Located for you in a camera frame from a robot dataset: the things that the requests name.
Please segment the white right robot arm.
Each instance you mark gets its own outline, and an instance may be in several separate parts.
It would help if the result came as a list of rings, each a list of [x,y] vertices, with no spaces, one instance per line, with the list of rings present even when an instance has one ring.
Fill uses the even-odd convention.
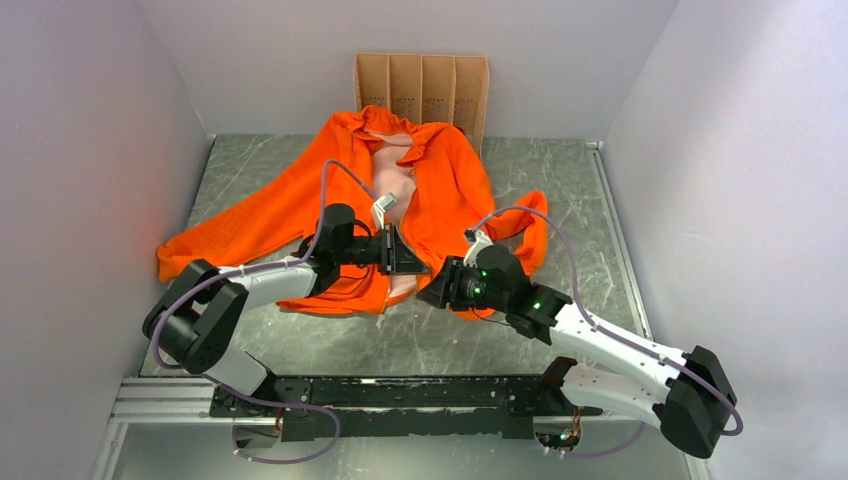
[[[579,307],[576,299],[533,282],[518,259],[500,245],[471,262],[450,256],[417,293],[428,305],[456,313],[491,309],[518,334],[587,356],[600,369],[558,361],[539,391],[550,413],[571,406],[626,415],[659,430],[678,450],[710,458],[726,426],[736,420],[737,397],[718,356],[642,338]]]

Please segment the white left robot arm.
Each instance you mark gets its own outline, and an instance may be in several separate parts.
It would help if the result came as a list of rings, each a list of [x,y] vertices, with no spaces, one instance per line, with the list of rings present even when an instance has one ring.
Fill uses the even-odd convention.
[[[428,271],[396,226],[357,235],[358,223],[352,207],[334,203],[324,207],[315,235],[281,262],[246,268],[190,262],[148,313],[143,334],[178,368],[236,391],[237,403],[249,414],[268,413],[284,397],[277,391],[277,376],[232,343],[244,312],[325,293],[340,280],[344,266],[372,267],[384,277],[418,277]]]

